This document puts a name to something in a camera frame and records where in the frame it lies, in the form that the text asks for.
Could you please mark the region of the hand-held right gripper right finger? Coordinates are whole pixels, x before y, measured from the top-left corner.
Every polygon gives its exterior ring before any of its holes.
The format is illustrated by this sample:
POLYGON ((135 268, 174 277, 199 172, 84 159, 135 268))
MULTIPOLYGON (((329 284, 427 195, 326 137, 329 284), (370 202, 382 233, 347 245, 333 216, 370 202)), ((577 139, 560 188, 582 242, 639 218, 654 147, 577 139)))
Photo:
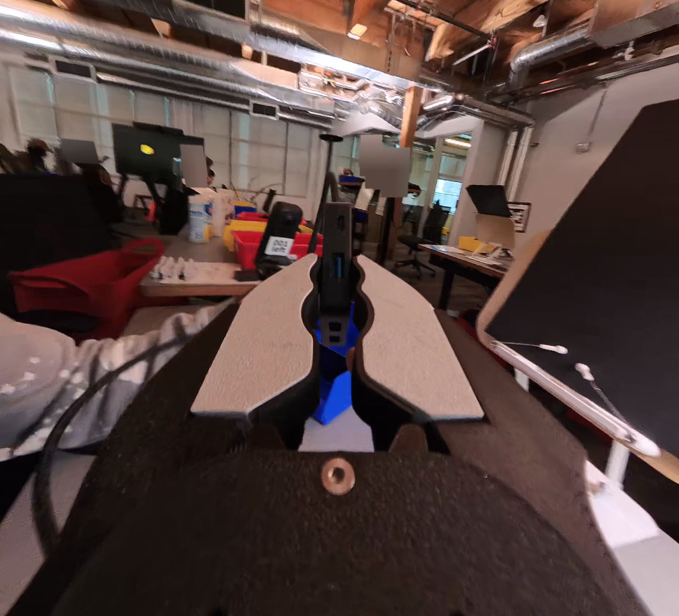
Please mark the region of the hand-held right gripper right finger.
POLYGON ((354 348, 352 404, 369 425, 374 448, 389 448, 404 425, 437 444, 441 424, 485 417, 434 307, 410 284, 361 255, 356 310, 363 316, 354 348))

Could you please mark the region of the black office chair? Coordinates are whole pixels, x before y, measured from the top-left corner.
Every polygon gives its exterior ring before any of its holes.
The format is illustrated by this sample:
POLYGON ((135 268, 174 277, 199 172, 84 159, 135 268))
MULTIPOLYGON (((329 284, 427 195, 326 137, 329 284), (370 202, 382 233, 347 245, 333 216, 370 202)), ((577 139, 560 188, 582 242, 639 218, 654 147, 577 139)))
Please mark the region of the black office chair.
POLYGON ((397 241, 409 250, 409 258, 395 262, 392 272, 397 273, 404 267, 413 267, 418 278, 422 278, 422 270, 427 270, 432 276, 436 270, 429 264, 424 264, 418 258, 420 254, 420 244, 439 245, 443 228, 446 224, 449 208, 435 203, 430 209, 425 219, 422 229, 412 230, 410 234, 402 234, 397 237, 397 241))

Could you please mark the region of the wooden support post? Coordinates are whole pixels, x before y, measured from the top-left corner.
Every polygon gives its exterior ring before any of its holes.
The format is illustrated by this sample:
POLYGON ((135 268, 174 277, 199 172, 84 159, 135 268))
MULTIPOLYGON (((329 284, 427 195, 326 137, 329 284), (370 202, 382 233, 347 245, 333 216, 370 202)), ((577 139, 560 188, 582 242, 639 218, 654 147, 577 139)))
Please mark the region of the wooden support post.
POLYGON ((418 128, 418 118, 422 103, 423 89, 419 86, 410 87, 403 103, 401 130, 399 134, 399 148, 411 148, 418 128))

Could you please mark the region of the black standing desk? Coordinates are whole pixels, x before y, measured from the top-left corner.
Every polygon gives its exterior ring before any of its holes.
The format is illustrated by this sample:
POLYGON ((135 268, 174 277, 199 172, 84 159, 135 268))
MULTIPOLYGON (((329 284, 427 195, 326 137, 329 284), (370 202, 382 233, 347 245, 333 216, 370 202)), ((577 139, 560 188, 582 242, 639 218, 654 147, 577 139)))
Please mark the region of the black standing desk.
POLYGON ((375 261, 380 266, 385 266, 387 259, 393 257, 393 250, 397 232, 403 229, 401 213, 403 211, 403 197, 381 197, 379 203, 382 208, 382 221, 379 231, 379 240, 376 249, 375 261))

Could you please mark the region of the red fabric bag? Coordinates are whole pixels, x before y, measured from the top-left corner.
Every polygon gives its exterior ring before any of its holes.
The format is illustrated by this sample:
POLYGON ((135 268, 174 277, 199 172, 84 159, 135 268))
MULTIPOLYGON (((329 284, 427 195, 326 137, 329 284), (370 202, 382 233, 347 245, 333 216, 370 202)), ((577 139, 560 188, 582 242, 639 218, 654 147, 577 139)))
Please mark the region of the red fabric bag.
POLYGON ((497 362, 503 369, 508 370, 510 368, 510 365, 503 360, 501 357, 499 357, 495 352, 491 351, 484 345, 482 345, 480 338, 477 334, 477 329, 476 329, 476 323, 477 323, 477 318, 478 315, 480 314, 480 309, 479 308, 473 308, 473 309, 467 309, 463 312, 461 312, 455 322, 459 327, 465 331, 472 340, 477 342, 480 347, 490 356, 494 359, 495 362, 497 362))

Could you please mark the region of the blue plastic bin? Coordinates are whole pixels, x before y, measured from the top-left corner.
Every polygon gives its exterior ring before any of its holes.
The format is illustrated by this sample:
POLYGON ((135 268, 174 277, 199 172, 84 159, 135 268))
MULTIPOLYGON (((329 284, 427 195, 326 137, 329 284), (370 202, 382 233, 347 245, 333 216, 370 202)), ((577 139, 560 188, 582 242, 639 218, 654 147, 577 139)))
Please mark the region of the blue plastic bin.
POLYGON ((359 329, 350 315, 346 343, 343 346, 320 346, 320 400, 312 417, 322 425, 330 424, 352 406, 351 371, 346 355, 359 336, 359 329))

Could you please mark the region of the black television screen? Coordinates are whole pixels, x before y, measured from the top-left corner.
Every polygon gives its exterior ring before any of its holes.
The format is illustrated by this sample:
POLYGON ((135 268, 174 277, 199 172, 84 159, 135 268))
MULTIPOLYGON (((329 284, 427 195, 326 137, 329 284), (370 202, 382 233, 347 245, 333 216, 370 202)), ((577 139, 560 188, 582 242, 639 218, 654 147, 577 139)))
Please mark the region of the black television screen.
POLYGON ((204 146, 204 139, 181 129, 134 122, 111 125, 116 171, 172 184, 181 176, 181 146, 204 146))

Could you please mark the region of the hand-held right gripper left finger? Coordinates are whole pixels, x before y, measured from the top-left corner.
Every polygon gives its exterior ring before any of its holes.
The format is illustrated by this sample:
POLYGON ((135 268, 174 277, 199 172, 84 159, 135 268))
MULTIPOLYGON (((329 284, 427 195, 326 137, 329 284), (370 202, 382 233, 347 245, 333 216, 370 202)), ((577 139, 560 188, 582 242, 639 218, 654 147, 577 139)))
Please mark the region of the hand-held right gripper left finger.
POLYGON ((196 416, 273 425, 300 439, 318 405, 319 343, 313 332, 319 257, 310 254, 241 301, 191 405, 196 416))

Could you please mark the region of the wooden top desk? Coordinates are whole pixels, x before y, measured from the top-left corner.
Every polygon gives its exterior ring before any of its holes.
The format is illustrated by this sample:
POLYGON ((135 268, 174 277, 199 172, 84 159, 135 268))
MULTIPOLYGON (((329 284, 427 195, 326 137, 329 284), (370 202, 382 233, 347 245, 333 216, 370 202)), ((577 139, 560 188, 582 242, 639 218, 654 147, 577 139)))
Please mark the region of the wooden top desk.
POLYGON ((497 288, 510 267, 511 259, 501 260, 488 255, 465 252, 456 247, 418 244, 429 254, 429 263, 443 270, 443 283, 438 309, 447 310, 456 277, 471 281, 482 287, 488 298, 497 288))

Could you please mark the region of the row of small white parts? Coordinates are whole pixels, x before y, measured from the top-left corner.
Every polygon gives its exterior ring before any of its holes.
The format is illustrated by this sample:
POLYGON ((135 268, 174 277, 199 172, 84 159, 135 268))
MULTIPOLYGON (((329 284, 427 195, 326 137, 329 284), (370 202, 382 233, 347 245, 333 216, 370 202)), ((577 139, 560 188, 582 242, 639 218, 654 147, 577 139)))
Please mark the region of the row of small white parts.
POLYGON ((241 270, 237 263, 197 262, 191 258, 162 256, 148 273, 149 279, 161 284, 216 286, 234 281, 241 270))

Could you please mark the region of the silver vertical pipe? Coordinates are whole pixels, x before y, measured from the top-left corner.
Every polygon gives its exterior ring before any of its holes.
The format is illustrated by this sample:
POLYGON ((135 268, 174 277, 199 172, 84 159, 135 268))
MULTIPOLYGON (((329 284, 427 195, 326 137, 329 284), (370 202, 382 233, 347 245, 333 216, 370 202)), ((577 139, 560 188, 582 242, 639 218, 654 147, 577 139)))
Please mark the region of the silver vertical pipe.
POLYGON ((533 125, 523 128, 518 145, 515 148, 509 177, 505 183, 505 197, 508 202, 513 202, 516 199, 533 131, 533 125))

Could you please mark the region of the long yellow bin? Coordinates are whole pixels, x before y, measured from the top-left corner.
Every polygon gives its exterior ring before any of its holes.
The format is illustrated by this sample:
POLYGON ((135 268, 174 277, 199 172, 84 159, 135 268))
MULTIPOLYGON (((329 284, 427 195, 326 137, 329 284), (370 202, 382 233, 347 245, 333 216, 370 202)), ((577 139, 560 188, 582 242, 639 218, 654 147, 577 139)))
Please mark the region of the long yellow bin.
POLYGON ((235 234, 245 233, 245 239, 242 240, 245 244, 253 244, 255 249, 259 247, 261 242, 261 235, 267 225, 267 218, 241 218, 240 216, 234 218, 230 223, 226 224, 223 231, 224 246, 231 252, 236 253, 236 237, 235 234))

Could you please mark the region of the small black adapter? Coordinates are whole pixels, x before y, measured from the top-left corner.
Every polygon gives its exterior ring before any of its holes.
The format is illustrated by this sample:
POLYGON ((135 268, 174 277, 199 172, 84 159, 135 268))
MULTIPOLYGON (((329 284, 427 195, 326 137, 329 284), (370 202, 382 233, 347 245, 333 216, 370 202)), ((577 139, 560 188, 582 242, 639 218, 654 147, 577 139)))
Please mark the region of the small black adapter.
POLYGON ((329 202, 323 216, 323 255, 319 282, 321 343, 343 347, 352 303, 352 205, 329 202))

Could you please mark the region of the white printed carton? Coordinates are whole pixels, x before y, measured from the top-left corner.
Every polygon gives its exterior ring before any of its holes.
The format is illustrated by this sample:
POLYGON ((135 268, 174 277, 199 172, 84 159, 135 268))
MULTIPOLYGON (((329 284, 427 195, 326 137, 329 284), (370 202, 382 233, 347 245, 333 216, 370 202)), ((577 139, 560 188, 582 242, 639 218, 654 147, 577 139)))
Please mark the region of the white printed carton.
POLYGON ((222 237, 227 222, 233 217, 236 193, 232 189, 222 188, 213 193, 211 235, 222 237))

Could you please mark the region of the white wipes canister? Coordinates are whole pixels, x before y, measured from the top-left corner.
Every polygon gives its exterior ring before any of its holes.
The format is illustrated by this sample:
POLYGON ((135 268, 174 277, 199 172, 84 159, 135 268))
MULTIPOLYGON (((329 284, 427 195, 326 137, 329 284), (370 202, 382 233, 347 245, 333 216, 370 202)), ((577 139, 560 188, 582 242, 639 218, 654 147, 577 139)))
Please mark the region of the white wipes canister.
POLYGON ((188 197, 189 241, 206 244, 213 231, 213 199, 203 194, 188 197))

